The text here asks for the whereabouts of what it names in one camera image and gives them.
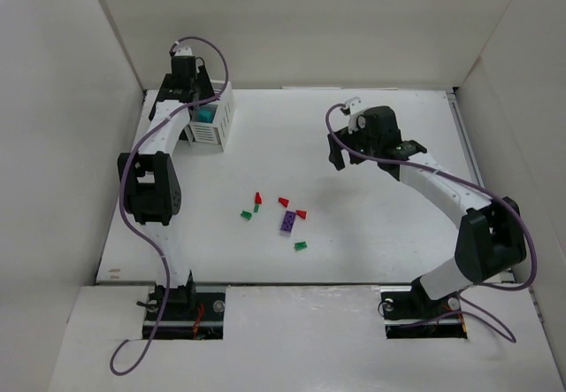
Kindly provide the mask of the teal lego brick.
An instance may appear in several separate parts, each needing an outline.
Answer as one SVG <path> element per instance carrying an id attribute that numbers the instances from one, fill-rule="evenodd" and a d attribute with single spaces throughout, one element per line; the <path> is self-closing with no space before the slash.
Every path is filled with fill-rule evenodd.
<path id="1" fill-rule="evenodd" d="M 207 104 L 201 106 L 196 111 L 196 122 L 212 124 L 214 122 L 217 106 L 214 104 Z"/>

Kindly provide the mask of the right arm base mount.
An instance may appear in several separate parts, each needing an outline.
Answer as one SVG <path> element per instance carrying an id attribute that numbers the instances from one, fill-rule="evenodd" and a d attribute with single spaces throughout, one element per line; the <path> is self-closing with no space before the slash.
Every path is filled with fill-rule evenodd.
<path id="1" fill-rule="evenodd" d="M 380 288 L 379 295 L 387 339 L 468 338 L 456 293 L 430 300 L 409 285 L 393 285 Z"/>

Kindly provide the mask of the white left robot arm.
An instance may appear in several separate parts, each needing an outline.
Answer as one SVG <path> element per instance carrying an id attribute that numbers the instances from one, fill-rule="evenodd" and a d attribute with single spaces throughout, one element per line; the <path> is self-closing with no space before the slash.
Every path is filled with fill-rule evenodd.
<path id="1" fill-rule="evenodd" d="M 157 275 L 156 300 L 169 287 L 171 300 L 186 301 L 191 274 L 172 223 L 182 202 L 172 153 L 182 135 L 191 138 L 186 131 L 193 110 L 189 105 L 214 96 L 214 90 L 203 60 L 191 49 L 173 52 L 171 68 L 150 114 L 149 130 L 132 152 L 119 155 L 119 177 L 124 183 L 120 215 L 157 252 L 160 262 L 167 264 Z"/>

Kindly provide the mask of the purple flat lego brick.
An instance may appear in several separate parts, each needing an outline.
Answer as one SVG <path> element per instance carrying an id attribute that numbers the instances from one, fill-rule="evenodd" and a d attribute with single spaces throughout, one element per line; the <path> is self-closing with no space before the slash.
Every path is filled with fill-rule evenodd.
<path id="1" fill-rule="evenodd" d="M 282 235 L 291 235 L 296 220 L 295 211 L 285 211 L 280 223 L 279 233 Z"/>

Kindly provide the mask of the black slotted container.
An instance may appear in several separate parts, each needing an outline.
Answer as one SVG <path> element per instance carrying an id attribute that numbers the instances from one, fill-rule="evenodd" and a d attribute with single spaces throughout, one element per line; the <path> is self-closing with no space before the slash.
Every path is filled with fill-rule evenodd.
<path id="1" fill-rule="evenodd" d="M 151 105 L 151 109 L 149 111 L 149 121 L 152 121 L 156 116 L 157 103 L 159 102 L 159 94 L 160 94 L 159 92 L 156 93 L 153 104 Z"/>

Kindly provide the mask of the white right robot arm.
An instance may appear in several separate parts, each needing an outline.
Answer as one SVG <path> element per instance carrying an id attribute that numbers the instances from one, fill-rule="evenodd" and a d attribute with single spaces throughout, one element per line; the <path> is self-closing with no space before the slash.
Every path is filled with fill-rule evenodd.
<path id="1" fill-rule="evenodd" d="M 426 311 L 456 292 L 477 286 L 525 261 L 532 239 L 516 203 L 448 173 L 428 149 L 402 138 L 389 106 L 363 107 L 355 98 L 335 104 L 348 124 L 329 130 L 329 160 L 337 170 L 371 161 L 432 203 L 458 230 L 455 253 L 417 277 L 403 298 Z"/>

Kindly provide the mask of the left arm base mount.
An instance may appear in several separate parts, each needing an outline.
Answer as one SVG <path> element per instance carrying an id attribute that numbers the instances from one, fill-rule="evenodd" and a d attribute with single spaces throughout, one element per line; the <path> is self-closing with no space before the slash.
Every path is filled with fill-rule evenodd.
<path id="1" fill-rule="evenodd" d="M 222 340 L 226 286 L 187 284 L 172 289 L 155 340 Z"/>

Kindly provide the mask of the white slotted container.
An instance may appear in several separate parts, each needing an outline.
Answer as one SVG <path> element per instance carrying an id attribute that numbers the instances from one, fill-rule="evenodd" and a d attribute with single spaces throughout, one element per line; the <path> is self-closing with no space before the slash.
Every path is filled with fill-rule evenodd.
<path id="1" fill-rule="evenodd" d="M 225 150 L 235 113 L 232 83 L 228 82 L 217 101 L 200 106 L 191 113 L 184 130 L 187 140 L 219 146 L 221 150 Z"/>

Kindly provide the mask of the green curved lego piece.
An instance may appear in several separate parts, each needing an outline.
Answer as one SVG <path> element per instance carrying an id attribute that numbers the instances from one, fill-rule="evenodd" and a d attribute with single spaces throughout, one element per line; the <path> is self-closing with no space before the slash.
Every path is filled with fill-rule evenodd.
<path id="1" fill-rule="evenodd" d="M 307 248 L 308 248 L 308 244 L 307 244 L 306 242 L 296 242 L 296 243 L 294 244 L 294 249 L 295 249 L 296 251 L 298 251 L 298 250 L 305 250 L 305 249 L 307 249 Z"/>

